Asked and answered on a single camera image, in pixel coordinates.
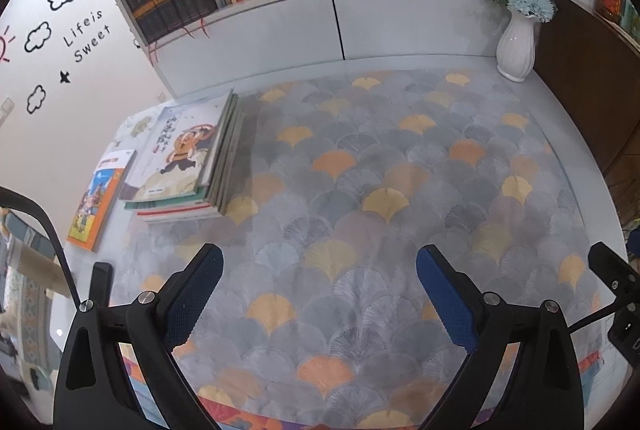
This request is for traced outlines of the orange children's book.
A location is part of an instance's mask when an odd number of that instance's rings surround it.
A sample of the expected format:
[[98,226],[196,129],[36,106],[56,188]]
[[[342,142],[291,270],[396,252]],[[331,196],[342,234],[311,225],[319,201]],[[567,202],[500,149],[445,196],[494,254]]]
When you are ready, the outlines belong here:
[[115,150],[102,156],[81,197],[67,240],[88,251],[96,250],[103,223],[117,198],[135,150]]

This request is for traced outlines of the stack of books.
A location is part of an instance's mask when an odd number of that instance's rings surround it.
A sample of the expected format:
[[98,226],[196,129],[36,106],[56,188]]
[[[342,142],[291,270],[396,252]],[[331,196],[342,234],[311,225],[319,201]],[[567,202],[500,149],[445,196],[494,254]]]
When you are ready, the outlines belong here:
[[150,223],[225,214],[243,120],[232,90],[164,108],[128,171],[124,208]]

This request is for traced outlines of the ginkgo pattern tablecloth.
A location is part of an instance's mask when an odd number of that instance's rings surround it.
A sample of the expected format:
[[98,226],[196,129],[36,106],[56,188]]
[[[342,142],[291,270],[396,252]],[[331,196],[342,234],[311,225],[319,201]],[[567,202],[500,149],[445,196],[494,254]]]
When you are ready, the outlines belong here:
[[296,81],[245,95],[223,216],[115,216],[112,300],[157,290],[206,242],[224,274],[176,350],[221,424],[418,424],[454,378],[455,346],[416,277],[435,245],[507,302],[569,322],[600,285],[561,164],[491,67],[436,65]]

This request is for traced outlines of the white ribbed vase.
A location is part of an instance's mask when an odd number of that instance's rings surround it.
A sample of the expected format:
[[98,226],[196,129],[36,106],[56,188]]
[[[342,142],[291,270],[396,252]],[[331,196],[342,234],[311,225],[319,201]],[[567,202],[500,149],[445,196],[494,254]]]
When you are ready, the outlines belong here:
[[540,21],[512,8],[510,14],[497,46],[497,69],[504,78],[523,82],[535,65]]

